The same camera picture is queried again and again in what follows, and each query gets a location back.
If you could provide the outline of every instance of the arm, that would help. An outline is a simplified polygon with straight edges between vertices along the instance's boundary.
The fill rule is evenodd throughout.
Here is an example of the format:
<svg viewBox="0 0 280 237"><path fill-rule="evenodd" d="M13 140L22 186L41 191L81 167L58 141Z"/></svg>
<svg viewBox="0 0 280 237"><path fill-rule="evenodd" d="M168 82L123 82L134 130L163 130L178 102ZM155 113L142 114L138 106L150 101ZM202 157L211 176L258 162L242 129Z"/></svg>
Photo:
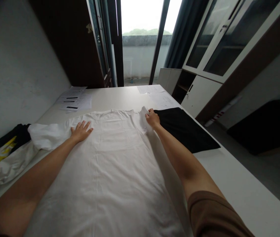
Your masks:
<svg viewBox="0 0 280 237"><path fill-rule="evenodd" d="M196 191L210 191L225 199L220 189L196 157L160 124L159 116L153 109L146 114L148 124L156 131L167 157L182 182L186 200Z"/></svg>
<svg viewBox="0 0 280 237"><path fill-rule="evenodd" d="M21 176L0 197L0 234L22 236L42 196L57 177L68 154L92 132L78 123L71 137Z"/></svg>

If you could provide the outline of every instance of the tree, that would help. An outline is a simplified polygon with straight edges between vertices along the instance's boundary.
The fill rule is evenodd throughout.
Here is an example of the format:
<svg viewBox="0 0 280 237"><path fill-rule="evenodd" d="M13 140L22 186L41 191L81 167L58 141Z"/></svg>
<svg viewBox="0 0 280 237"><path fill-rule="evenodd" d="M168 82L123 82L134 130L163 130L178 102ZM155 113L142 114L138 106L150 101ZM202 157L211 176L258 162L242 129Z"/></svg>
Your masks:
<svg viewBox="0 0 280 237"><path fill-rule="evenodd" d="M152 29L152 30L145 30L145 29L134 29L130 32L125 32L122 35L128 36L128 35L157 35L159 32L158 29ZM171 35L172 33L164 30L163 32L164 35Z"/></svg>

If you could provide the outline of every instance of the hand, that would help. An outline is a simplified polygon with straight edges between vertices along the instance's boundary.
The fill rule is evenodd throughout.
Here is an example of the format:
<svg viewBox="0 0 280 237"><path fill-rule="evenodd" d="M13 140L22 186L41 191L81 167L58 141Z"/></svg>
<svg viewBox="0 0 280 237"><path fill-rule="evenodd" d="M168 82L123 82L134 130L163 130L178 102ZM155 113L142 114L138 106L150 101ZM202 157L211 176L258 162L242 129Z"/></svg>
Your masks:
<svg viewBox="0 0 280 237"><path fill-rule="evenodd" d="M71 127L72 135L70 139L73 139L76 143L84 141L93 131L93 128L86 131L89 125L90 122L85 125L85 121L83 121L82 123L79 122L77 124L76 129Z"/></svg>
<svg viewBox="0 0 280 237"><path fill-rule="evenodd" d="M154 113L153 109L149 109L149 112L150 114L145 115L146 121L153 129L155 129L160 125L160 117L156 113Z"/></svg>

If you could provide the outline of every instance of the white wall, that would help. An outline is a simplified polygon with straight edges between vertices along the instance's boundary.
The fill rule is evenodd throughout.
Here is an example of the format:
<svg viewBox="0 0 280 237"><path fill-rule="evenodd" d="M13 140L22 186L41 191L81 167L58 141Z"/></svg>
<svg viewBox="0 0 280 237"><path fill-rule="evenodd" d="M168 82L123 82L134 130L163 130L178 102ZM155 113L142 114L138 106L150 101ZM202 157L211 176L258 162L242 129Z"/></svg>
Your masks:
<svg viewBox="0 0 280 237"><path fill-rule="evenodd" d="M0 1L0 137L36 122L69 87L27 0Z"/></svg>
<svg viewBox="0 0 280 237"><path fill-rule="evenodd" d="M160 68L164 67L169 45L160 47L159 57L156 64L155 77L158 77ZM123 75L125 79L149 78L152 69L155 45L150 46L124 46Z"/></svg>
<svg viewBox="0 0 280 237"><path fill-rule="evenodd" d="M280 55L248 84L240 92L240 95L243 98L218 120L226 128L232 127L253 111L280 95Z"/></svg>

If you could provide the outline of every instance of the sky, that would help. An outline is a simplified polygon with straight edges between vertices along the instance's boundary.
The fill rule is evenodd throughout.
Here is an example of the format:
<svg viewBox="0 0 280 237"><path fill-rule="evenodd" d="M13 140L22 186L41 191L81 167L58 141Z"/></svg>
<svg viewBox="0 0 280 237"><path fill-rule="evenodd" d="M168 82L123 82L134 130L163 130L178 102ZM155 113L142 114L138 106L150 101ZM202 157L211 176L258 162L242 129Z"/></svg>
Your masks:
<svg viewBox="0 0 280 237"><path fill-rule="evenodd" d="M164 30L173 33L182 0L170 0ZM121 0L122 33L160 25L163 0Z"/></svg>

